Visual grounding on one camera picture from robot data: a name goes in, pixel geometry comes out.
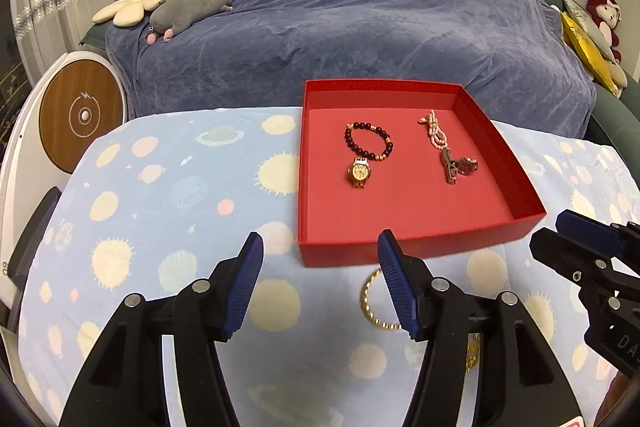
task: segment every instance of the brown wooden disc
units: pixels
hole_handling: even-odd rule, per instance
[[[49,159],[71,174],[96,138],[122,124],[122,96],[111,72],[94,60],[62,68],[40,105],[40,139]]]

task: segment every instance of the red box lid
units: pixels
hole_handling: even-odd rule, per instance
[[[453,158],[478,160],[478,171],[446,182],[440,151],[418,124],[431,110]],[[348,123],[382,127],[394,144],[370,162],[364,188],[347,170],[354,153]],[[371,131],[354,141],[381,154]],[[436,257],[515,241],[545,208],[510,147],[462,86],[412,80],[310,80],[305,87],[300,143],[298,241],[307,266],[377,263],[380,232],[391,229],[405,253]]]

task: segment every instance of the gold bracelet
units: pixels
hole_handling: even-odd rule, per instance
[[[373,272],[369,278],[366,280],[364,285],[362,286],[362,292],[360,292],[360,309],[364,316],[367,317],[367,320],[373,324],[377,328],[382,328],[383,330],[401,330],[401,326],[398,323],[387,323],[381,321],[376,317],[373,311],[371,311],[371,306],[369,306],[369,288],[371,283],[382,274],[382,270],[378,268],[375,272]],[[471,338],[469,339],[467,348],[466,348],[466,372],[471,371],[474,366],[478,363],[480,357],[480,333],[473,333]]]

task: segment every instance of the stuffed animal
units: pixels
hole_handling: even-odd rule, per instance
[[[615,0],[587,0],[587,12],[596,23],[609,47],[612,48],[613,56],[620,62],[622,55],[613,48],[620,44],[620,39],[614,29],[620,22],[620,6]]]
[[[166,0],[118,0],[102,8],[92,18],[94,24],[100,24],[113,18],[115,26],[126,28],[135,26],[144,17],[145,11],[153,11]]]
[[[151,14],[151,33],[146,42],[156,42],[156,34],[167,42],[210,15],[232,10],[230,4],[231,0],[167,0]]]

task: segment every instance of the light blue tablecloth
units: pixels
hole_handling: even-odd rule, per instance
[[[496,124],[538,190],[552,227],[566,208],[635,221],[640,193],[611,148]],[[60,200],[29,275],[20,359],[36,397],[59,419],[90,348],[129,293],[174,295],[238,254],[258,230],[266,256],[244,325],[220,360],[243,426],[402,425],[424,346],[383,331],[358,296],[373,266],[305,269],[296,236],[299,108],[210,110],[131,121],[96,140]],[[593,421],[614,372],[582,340],[577,286],[533,261],[529,238],[428,261],[463,290],[511,288],[551,342]],[[384,283],[372,304],[394,320]],[[165,339],[165,347],[172,345]],[[164,350],[172,425],[180,413]],[[472,372],[459,425],[470,424]]]

